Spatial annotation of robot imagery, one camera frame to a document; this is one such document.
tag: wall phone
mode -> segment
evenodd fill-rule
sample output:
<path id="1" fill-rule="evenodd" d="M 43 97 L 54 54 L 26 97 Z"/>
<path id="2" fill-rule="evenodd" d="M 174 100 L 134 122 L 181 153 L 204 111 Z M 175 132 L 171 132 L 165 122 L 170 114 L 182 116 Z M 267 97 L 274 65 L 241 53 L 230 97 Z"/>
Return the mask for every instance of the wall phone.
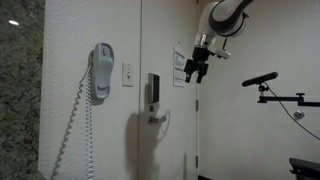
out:
<path id="1" fill-rule="evenodd" d="M 110 94 L 110 80 L 114 65 L 114 55 L 111 46 L 106 43 L 98 43 L 94 50 L 90 52 L 88 61 L 87 70 L 79 82 L 77 97 L 71 111 L 68 127 L 66 129 L 57 161 L 50 179 L 56 179 L 56 176 L 58 175 L 58 169 L 60 167 L 60 162 L 62 161 L 62 155 L 64 154 L 65 147 L 67 146 L 68 136 L 71 133 L 70 130 L 72 128 L 72 123 L 74 122 L 77 106 L 79 105 L 79 100 L 81 99 L 84 80 L 86 80 L 86 176 L 88 180 L 93 180 L 94 177 L 91 102 L 92 100 L 103 101 Z"/>

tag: switch plate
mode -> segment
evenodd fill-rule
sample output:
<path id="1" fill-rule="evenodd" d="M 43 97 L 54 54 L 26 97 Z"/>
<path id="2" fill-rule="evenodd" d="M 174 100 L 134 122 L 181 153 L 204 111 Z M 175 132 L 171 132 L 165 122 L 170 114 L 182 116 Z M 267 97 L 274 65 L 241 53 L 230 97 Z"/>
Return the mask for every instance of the switch plate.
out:
<path id="1" fill-rule="evenodd" d="M 122 63 L 122 86 L 133 87 L 133 65 Z"/>

